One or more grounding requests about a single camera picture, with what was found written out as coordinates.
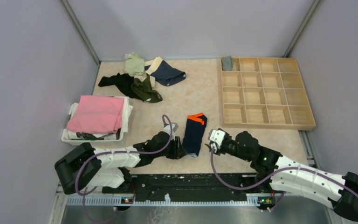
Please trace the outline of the grey underwear white waistband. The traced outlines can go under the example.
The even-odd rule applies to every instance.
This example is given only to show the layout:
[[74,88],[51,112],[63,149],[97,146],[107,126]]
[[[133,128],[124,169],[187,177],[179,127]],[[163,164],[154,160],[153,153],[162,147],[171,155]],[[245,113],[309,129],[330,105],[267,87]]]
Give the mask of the grey underwear white waistband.
[[223,71],[232,71],[233,69],[233,58],[232,56],[224,56],[221,58],[221,66]]

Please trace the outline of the navy orange underwear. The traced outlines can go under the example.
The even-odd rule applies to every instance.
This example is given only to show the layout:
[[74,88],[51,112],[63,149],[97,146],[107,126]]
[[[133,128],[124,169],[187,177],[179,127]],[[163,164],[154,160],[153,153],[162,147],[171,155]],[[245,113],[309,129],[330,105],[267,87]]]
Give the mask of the navy orange underwear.
[[207,126],[207,117],[204,113],[188,115],[182,146],[187,155],[198,157],[202,139]]

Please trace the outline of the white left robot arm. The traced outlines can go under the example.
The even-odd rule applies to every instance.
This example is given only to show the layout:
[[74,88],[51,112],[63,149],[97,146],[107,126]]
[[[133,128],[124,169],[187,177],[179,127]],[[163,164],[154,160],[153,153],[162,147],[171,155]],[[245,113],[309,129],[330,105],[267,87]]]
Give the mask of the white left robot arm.
[[149,165],[159,157],[178,160],[185,155],[180,137],[161,131],[150,140],[124,148],[82,143],[59,159],[54,168],[66,195],[88,195],[98,187],[125,193],[131,187],[128,168]]

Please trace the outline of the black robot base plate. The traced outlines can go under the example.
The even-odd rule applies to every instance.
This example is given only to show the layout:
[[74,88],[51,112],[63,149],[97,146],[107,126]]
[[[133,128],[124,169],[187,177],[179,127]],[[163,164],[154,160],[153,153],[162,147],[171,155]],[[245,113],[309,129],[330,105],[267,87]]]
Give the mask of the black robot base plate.
[[117,189],[103,187],[104,194],[129,194],[136,202],[163,201],[169,195],[173,202],[246,201],[247,194],[267,193],[267,183],[248,190],[235,190],[222,184],[214,174],[155,174],[132,175]]

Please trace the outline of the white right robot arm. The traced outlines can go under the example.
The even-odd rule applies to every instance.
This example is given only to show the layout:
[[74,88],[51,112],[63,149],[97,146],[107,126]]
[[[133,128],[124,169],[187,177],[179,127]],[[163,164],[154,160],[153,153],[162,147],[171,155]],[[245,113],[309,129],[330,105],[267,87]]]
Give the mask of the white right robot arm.
[[282,191],[319,202],[339,216],[358,222],[358,175],[347,172],[338,175],[301,164],[282,153],[259,144],[249,132],[243,131],[232,138],[222,129],[209,136],[212,154],[229,154],[250,162],[257,172],[255,183],[236,187],[235,190],[256,188],[260,192]]

